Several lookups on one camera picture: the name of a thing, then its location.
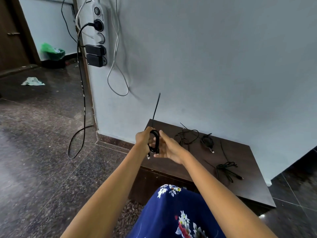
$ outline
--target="wooden table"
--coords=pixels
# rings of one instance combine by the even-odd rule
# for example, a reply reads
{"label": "wooden table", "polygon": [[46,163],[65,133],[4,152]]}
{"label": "wooden table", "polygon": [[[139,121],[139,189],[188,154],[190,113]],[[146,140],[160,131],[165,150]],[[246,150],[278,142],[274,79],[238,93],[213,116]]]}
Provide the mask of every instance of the wooden table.
{"label": "wooden table", "polygon": [[[166,124],[154,120],[153,127],[157,130],[163,130],[168,136],[174,136],[181,132],[183,128],[175,125]],[[192,140],[197,133],[191,132],[186,134],[186,138]],[[212,153],[207,147],[200,142],[204,134],[200,133],[199,138],[190,145],[190,153],[215,177],[216,170],[213,166],[227,162],[222,147],[229,161],[235,162],[238,167],[230,167],[229,170],[242,176],[243,180],[238,180],[231,176],[233,183],[229,182],[222,171],[219,171],[219,180],[236,196],[254,201],[255,203],[265,205],[266,207],[276,207],[270,191],[264,181],[252,151],[248,145],[236,143],[230,140],[221,139],[212,136],[214,147]],[[174,184],[179,187],[186,187],[188,190],[197,191],[190,175],[184,166],[176,164],[170,159],[145,158],[130,192],[130,199],[136,200],[141,204],[146,204],[153,192],[162,184]]]}

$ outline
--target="blue floral dress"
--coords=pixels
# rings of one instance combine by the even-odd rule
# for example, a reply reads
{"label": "blue floral dress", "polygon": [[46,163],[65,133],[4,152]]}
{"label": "blue floral dress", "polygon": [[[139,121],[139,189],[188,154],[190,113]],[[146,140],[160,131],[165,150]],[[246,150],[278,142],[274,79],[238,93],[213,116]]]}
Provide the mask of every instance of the blue floral dress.
{"label": "blue floral dress", "polygon": [[175,185],[162,185],[127,237],[223,238],[225,235],[200,194]]}

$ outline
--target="wooden door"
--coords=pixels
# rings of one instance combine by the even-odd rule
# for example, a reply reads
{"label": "wooden door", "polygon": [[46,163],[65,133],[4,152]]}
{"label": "wooden door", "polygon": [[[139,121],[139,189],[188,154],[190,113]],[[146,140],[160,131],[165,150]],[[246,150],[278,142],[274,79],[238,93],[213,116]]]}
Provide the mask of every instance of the wooden door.
{"label": "wooden door", "polygon": [[0,0],[0,72],[31,64],[5,0]]}

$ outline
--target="person's right hand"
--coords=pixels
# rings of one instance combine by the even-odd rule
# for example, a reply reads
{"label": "person's right hand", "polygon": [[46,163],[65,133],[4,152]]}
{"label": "person's right hand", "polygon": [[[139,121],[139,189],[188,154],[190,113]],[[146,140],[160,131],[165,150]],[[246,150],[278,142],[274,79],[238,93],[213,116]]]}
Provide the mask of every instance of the person's right hand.
{"label": "person's right hand", "polygon": [[159,134],[159,154],[154,154],[154,157],[170,158],[177,164],[183,164],[183,157],[188,151],[181,147],[174,139],[167,136],[162,130],[159,131]]}

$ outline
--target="green plastic bag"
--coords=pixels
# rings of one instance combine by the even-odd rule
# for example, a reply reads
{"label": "green plastic bag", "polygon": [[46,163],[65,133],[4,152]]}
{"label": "green plastic bag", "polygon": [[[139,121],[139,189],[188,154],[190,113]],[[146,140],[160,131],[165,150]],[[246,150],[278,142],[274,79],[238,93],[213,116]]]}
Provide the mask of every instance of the green plastic bag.
{"label": "green plastic bag", "polygon": [[52,47],[48,43],[42,44],[41,51],[46,53],[52,61],[58,61],[65,57],[65,51],[63,49]]}

